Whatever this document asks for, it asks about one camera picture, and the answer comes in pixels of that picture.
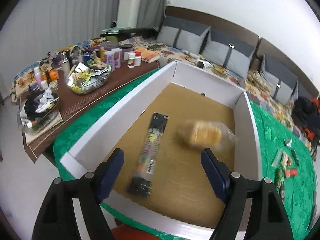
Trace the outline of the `clear long snack packet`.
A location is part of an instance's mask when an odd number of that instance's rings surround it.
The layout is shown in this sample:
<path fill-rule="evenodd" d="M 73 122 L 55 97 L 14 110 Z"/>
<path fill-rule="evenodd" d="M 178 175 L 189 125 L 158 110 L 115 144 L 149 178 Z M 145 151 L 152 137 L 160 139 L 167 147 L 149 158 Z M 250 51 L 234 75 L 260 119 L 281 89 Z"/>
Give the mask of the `clear long snack packet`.
<path fill-rule="evenodd" d="M 277 168 L 277 167 L 278 167 L 279 162 L 280 162 L 280 160 L 281 160 L 281 158 L 282 158 L 282 154 L 283 154 L 283 149 L 282 149 L 282 148 L 279 148 L 279 149 L 277 150 L 276 156 L 275 156 L 275 158 L 274 158 L 274 160 L 273 160 L 273 162 L 272 162 L 272 164 L 271 164 L 272 167 L 274 167 L 274 168 Z"/>

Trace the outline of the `grey cushion left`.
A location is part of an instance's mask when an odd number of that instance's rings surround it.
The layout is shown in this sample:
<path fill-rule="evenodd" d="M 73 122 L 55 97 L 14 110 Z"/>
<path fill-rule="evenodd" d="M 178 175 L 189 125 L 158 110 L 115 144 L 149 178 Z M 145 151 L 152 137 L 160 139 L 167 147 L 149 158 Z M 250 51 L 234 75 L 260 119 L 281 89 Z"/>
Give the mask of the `grey cushion left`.
<path fill-rule="evenodd" d="M 199 54 L 209 31 L 208 25 L 167 16 L 160 28 L 157 41 L 170 47 Z"/>

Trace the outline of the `dark chocolate bar wrapper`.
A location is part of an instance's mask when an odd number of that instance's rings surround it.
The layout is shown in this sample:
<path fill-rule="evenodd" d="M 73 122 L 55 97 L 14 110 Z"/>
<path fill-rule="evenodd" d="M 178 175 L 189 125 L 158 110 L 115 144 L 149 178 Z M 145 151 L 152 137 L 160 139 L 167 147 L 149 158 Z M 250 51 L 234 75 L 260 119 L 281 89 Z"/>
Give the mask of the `dark chocolate bar wrapper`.
<path fill-rule="evenodd" d="M 296 163 L 296 166 L 299 166 L 299 159 L 298 159 L 298 155 L 296 154 L 296 151 L 292 149 L 291 152 L 292 152 L 293 159 Z"/>

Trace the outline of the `long black candy packet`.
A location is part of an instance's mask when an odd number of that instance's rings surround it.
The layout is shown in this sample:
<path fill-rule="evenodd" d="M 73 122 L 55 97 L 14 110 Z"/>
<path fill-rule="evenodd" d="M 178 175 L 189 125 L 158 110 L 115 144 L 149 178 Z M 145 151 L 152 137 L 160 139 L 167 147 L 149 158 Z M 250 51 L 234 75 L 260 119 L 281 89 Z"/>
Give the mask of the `long black candy packet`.
<path fill-rule="evenodd" d="M 151 179 L 168 120 L 169 117 L 164 114 L 153 113 L 135 173 L 127 188 L 129 194 L 140 197 L 148 197 L 151 194 Z"/>

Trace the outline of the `brown sausage snack stick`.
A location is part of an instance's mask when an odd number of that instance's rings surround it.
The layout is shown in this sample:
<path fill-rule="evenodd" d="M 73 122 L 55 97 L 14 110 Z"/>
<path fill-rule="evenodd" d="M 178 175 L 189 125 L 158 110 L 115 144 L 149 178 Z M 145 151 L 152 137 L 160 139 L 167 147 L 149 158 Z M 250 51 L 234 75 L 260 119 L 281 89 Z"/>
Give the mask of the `brown sausage snack stick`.
<path fill-rule="evenodd" d="M 280 184 L 279 195 L 281 197 L 281 201 L 283 203 L 285 203 L 285 185 L 284 185 L 284 181 L 282 181 L 281 184 Z"/>

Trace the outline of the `brown sofa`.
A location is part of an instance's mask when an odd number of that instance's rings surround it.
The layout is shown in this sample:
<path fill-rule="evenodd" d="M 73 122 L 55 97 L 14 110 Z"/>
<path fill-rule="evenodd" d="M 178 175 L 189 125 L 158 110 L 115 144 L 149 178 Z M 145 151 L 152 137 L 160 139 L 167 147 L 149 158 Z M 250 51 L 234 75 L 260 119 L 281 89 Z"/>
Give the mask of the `brown sofa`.
<path fill-rule="evenodd" d="M 252 31 L 231 21 L 225 20 L 224 18 L 182 7 L 167 6 L 165 8 L 164 15 L 210 25 L 213 29 L 236 36 L 250 45 L 255 46 L 255 54 L 251 63 L 251 67 L 253 69 L 259 70 L 262 64 L 263 55 L 270 55 L 287 67 L 291 72 L 296 74 L 299 83 L 311 96 L 316 97 L 319 95 L 319 89 L 299 66 L 297 66 L 285 53 L 274 46 L 271 42 L 263 37 L 260 38 Z"/>

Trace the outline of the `bread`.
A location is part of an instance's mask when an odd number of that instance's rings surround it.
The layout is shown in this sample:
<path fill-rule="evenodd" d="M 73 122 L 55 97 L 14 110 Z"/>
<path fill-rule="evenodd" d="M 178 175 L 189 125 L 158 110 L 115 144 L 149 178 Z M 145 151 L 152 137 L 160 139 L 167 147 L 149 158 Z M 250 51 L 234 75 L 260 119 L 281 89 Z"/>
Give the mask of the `bread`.
<path fill-rule="evenodd" d="M 210 148 L 213 152 L 226 152 L 235 147 L 237 138 L 222 122 L 188 120 L 178 126 L 179 138 L 192 148 Z"/>

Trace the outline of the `grey curtain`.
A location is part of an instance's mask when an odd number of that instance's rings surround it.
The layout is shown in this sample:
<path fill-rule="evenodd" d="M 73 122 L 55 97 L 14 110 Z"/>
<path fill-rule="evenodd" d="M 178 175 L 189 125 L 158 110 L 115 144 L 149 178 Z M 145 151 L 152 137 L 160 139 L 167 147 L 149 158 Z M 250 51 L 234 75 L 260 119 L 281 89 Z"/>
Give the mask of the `grey curtain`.
<path fill-rule="evenodd" d="M 1 29 L 1 67 L 15 70 L 49 50 L 92 38 L 116 22 L 156 27 L 166 0 L 18 0 Z"/>

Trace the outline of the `glass bowl with packets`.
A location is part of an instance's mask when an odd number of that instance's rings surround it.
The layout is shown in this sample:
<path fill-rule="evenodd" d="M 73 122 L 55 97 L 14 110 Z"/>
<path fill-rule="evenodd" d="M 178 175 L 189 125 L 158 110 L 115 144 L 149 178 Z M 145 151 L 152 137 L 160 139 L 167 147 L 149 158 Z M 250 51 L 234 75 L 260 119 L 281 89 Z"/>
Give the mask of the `glass bowl with packets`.
<path fill-rule="evenodd" d="M 66 85 L 75 94 L 88 94 L 104 85 L 110 74 L 110 65 L 105 65 L 102 69 L 92 69 L 79 63 L 66 77 Z"/>

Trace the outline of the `red snack packet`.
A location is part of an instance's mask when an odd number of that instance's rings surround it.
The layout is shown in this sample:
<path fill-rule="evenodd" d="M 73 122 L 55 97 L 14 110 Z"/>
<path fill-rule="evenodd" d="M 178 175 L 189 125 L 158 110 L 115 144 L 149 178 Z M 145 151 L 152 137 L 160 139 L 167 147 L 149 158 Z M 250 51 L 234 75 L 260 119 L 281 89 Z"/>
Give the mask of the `red snack packet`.
<path fill-rule="evenodd" d="M 296 177 L 298 176 L 298 170 L 296 168 L 293 169 L 285 169 L 284 170 L 285 178 Z"/>

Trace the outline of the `white medicine bottle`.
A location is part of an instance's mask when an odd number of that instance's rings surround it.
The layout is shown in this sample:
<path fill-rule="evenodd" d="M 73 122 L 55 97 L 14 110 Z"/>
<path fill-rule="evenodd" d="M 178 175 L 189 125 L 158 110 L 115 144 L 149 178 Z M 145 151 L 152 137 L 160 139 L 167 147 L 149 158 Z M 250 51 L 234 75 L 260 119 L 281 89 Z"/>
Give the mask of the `white medicine bottle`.
<path fill-rule="evenodd" d="M 134 68 L 135 67 L 135 52 L 129 52 L 127 54 L 127 67 Z"/>

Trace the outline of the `purple white canister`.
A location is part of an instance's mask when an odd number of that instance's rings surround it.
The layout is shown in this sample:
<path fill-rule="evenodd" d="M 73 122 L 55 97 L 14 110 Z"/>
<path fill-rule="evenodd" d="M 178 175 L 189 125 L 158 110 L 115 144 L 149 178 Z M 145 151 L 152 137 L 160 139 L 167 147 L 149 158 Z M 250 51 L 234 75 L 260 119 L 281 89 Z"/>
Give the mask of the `purple white canister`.
<path fill-rule="evenodd" d="M 111 72 L 115 71 L 115 52 L 112 50 L 108 50 L 104 52 L 104 57 L 105 57 L 105 63 L 107 65 L 110 65 Z"/>

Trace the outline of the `orange book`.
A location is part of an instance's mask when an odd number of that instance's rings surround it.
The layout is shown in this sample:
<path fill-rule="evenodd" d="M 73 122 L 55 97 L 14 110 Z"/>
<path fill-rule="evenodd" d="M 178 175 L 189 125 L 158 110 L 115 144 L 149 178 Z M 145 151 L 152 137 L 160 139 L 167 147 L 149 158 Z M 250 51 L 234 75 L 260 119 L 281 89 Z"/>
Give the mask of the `orange book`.
<path fill-rule="evenodd" d="M 135 54 L 141 56 L 141 60 L 147 63 L 152 63 L 160 59 L 160 55 L 157 52 L 143 47 L 136 48 Z"/>

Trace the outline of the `pink white canister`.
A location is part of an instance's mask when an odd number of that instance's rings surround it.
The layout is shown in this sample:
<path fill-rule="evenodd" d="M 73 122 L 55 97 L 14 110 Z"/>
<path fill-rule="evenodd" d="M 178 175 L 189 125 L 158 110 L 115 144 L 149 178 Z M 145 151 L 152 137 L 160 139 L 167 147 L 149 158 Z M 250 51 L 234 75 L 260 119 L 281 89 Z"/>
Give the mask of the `pink white canister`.
<path fill-rule="evenodd" d="M 114 66 L 115 68 L 120 68 L 122 62 L 122 49 L 113 48 L 112 51 L 114 52 Z"/>

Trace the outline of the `grey cushion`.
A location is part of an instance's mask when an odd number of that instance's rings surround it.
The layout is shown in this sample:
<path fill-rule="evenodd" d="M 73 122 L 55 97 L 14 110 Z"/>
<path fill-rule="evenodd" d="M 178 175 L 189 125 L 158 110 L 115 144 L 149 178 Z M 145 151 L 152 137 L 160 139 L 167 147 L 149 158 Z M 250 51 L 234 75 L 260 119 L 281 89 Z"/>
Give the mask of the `grey cushion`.
<path fill-rule="evenodd" d="M 246 79 L 254 51 L 254 46 L 238 37 L 211 28 L 202 56 Z"/>
<path fill-rule="evenodd" d="M 273 57 L 264 54 L 260 75 L 270 88 L 271 97 L 286 105 L 298 89 L 298 77 Z"/>
<path fill-rule="evenodd" d="M 167 16 L 160 28 L 157 41 L 170 47 L 199 54 L 209 31 L 208 25 Z"/>

